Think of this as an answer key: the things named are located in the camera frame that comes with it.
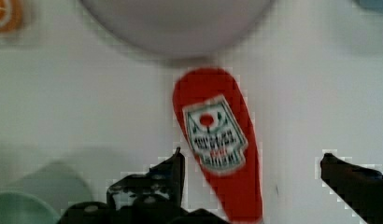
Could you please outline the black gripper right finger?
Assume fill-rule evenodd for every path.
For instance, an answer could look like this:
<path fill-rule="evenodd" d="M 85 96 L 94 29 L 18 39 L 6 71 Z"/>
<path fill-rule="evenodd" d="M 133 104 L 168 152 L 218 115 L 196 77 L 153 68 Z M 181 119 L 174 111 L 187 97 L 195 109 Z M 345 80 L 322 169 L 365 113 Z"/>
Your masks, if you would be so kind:
<path fill-rule="evenodd" d="M 325 153 L 320 178 L 367 224 L 383 224 L 383 174 Z"/>

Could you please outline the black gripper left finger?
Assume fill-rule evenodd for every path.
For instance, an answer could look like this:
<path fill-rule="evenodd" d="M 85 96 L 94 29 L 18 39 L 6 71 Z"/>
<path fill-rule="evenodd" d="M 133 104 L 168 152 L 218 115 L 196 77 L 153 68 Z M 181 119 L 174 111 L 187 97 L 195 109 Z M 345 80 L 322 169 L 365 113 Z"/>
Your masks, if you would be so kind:
<path fill-rule="evenodd" d="M 57 224 L 230 224 L 200 208 L 181 207 L 185 157 L 177 150 L 142 175 L 127 175 L 106 191 L 106 201 L 70 206 Z"/>

